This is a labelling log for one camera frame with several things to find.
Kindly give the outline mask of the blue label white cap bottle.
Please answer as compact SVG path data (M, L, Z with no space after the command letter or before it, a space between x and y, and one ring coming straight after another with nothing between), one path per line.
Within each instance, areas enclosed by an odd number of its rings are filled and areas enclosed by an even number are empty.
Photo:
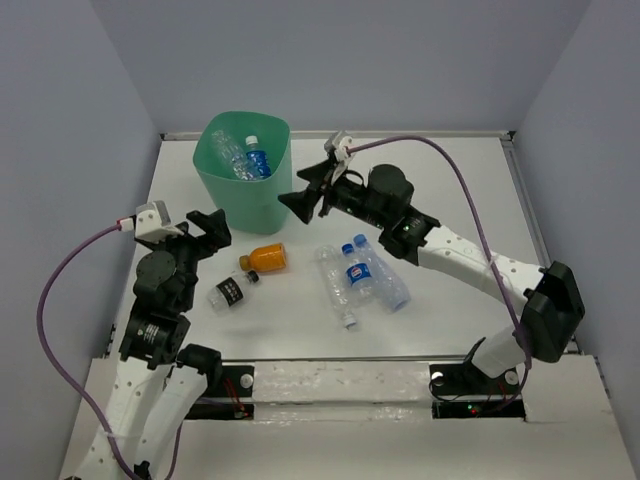
M271 168L266 151L262 148L258 137L255 135L247 136L245 144L247 158L253 163L259 177L261 179L269 178L272 175Z

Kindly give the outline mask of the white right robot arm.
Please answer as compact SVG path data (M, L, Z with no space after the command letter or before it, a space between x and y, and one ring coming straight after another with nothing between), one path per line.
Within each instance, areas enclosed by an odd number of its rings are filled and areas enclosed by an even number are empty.
M380 229L379 242L393 257L455 278L504 305L519 322L477 342L460 368L462 384L482 392L505 371L535 359L556 363L585 316L572 269L559 261L543 267L516 261L456 234L412 206L414 186L396 166L375 166L364 183L351 171L336 175L325 160L298 172L307 181L300 192L279 201L303 223L331 209Z

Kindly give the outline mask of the clear crushed white cap bottle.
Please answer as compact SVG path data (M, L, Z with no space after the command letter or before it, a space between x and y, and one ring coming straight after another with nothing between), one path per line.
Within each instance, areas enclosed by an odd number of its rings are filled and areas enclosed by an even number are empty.
M334 315L345 330L353 330L357 326L357 318L337 250L331 245L321 246L316 250L314 260Z

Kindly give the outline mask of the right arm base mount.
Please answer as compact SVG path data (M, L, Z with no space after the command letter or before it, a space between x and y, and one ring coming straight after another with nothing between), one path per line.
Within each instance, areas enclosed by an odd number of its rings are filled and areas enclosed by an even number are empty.
M472 360L485 341L485 337L478 340L459 363L429 367L428 390L435 418L524 417L522 393L529 369L520 375L512 367L496 378L482 373Z

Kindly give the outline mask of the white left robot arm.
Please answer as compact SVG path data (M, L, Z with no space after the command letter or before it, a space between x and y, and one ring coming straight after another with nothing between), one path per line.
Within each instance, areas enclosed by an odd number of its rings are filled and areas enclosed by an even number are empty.
M201 395L221 383L218 351L186 344L200 261L230 246L223 210L198 210L172 224L161 202L137 209L135 297L118 350L105 415L77 479L154 479L171 439Z

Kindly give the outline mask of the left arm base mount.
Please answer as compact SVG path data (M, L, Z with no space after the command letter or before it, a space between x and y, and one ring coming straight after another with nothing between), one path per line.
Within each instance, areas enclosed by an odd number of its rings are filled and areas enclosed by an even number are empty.
M255 368L249 364L224 364L222 376L208 387L186 415L187 420L244 421L254 418Z

